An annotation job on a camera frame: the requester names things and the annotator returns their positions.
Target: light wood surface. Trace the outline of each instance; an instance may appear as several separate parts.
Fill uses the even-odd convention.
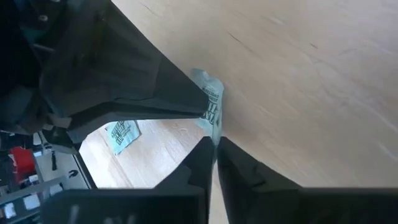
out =
[[[114,2],[185,73],[224,83],[224,135],[255,158],[305,186],[398,186],[397,1]],[[193,121],[139,125],[119,156],[101,130],[83,144],[100,186],[153,187],[203,136]]]

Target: red object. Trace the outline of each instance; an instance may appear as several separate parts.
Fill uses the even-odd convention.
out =
[[[10,153],[14,156],[16,179],[18,182],[23,180],[26,174],[35,172],[33,155],[30,153],[30,150],[17,146],[13,147]]]

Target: wooden floor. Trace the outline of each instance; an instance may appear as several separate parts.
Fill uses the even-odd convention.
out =
[[[398,186],[398,2],[114,0],[185,73],[225,85],[224,135],[305,186]],[[153,187],[203,136],[140,121],[113,156],[99,129],[82,156],[100,187]],[[214,180],[211,222],[226,222]]]

